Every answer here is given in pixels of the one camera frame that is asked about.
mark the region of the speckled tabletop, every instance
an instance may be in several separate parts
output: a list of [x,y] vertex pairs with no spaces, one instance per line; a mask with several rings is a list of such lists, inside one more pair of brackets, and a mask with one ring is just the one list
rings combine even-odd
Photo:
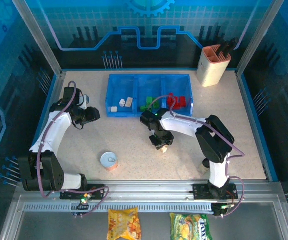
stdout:
[[[107,117],[105,98],[110,74],[190,74],[194,98],[193,117],[218,116],[235,138],[245,157],[231,161],[229,175],[244,180],[265,179],[259,152],[243,103],[235,73],[226,71],[218,85],[202,87],[195,71],[69,71],[64,86],[75,81],[90,97],[89,106],[100,112],[100,120],[66,131],[57,158],[67,173],[85,174],[88,180],[198,180],[204,156],[197,139],[174,132],[174,143],[166,153],[151,144],[151,133],[139,118]],[[106,171],[100,158],[114,152],[118,168]]]

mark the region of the black mounting bracket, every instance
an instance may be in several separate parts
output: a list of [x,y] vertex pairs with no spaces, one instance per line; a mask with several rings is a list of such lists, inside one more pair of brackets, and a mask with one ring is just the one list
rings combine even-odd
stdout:
[[[194,200],[214,200],[216,199],[212,193],[210,192],[209,185],[206,184],[193,184],[193,191],[189,193],[194,195]],[[230,192],[234,199],[239,199],[238,191],[235,184],[230,183],[226,189],[226,191]],[[229,193],[225,193],[225,195],[221,196],[219,200],[231,200],[232,196]]]
[[[77,191],[90,191],[90,190],[95,190],[95,189],[99,189],[99,188],[103,188],[105,187],[104,184],[88,184],[87,187],[85,187],[85,189],[78,189]],[[92,197],[90,198],[90,200],[102,200],[104,198],[104,194],[105,194],[105,190],[103,191],[96,191],[92,193]],[[84,194],[81,193],[71,193],[71,192],[61,192],[59,199],[61,200],[81,200],[83,198]]]

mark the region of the white robotic arm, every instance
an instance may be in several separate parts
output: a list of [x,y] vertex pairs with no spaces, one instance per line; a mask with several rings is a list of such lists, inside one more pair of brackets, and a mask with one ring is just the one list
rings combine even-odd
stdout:
[[[38,169],[41,171],[41,182],[43,189],[46,191],[76,190],[87,185],[86,177],[83,174],[64,172],[57,159],[62,139],[71,124],[76,128],[77,125],[81,125],[81,128],[78,129],[83,129],[85,124],[96,121],[101,117],[96,108],[87,107],[89,97],[87,95],[80,96],[82,92],[78,88],[76,89],[74,101],[66,111],[62,112],[72,99],[73,90],[73,87],[64,89],[63,99],[54,103],[50,108],[47,124],[36,143],[30,148],[29,156],[18,158],[23,187],[27,191],[39,190]],[[39,151],[41,161],[39,168],[37,168]]]
[[226,165],[232,148],[218,136],[212,136],[212,131],[203,124],[212,125],[231,143],[234,143],[233,136],[218,117],[211,115],[209,118],[194,118],[177,113],[172,114],[168,109],[161,108],[156,114],[145,111],[140,121],[153,132],[150,140],[156,149],[162,152],[166,152],[167,147],[173,144],[174,137],[170,131],[197,138],[207,159],[204,161],[207,161],[210,168],[210,186],[214,188],[214,191],[220,192],[219,195],[224,191],[229,184]]

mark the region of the blue glass wall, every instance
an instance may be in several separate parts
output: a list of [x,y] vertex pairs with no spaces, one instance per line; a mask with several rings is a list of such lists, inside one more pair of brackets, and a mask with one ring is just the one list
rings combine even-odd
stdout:
[[[6,157],[26,153],[32,145],[53,72],[12,1],[0,1],[0,174]],[[0,231],[15,188],[0,178]]]
[[111,69],[196,68],[203,46],[237,37],[236,67],[271,0],[27,2],[62,68]]
[[288,193],[288,0],[244,75],[277,176]]

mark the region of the gear logo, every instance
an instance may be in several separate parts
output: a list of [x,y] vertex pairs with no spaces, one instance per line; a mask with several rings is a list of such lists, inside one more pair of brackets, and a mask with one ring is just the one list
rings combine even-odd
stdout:
[[7,25],[7,23],[12,19],[12,4],[12,0],[0,0],[0,22],[3,25]]
[[134,14],[139,14],[141,17],[146,15],[150,17],[158,14],[163,14],[165,10],[170,9],[170,5],[174,4],[174,0],[127,0],[128,9],[133,10]]

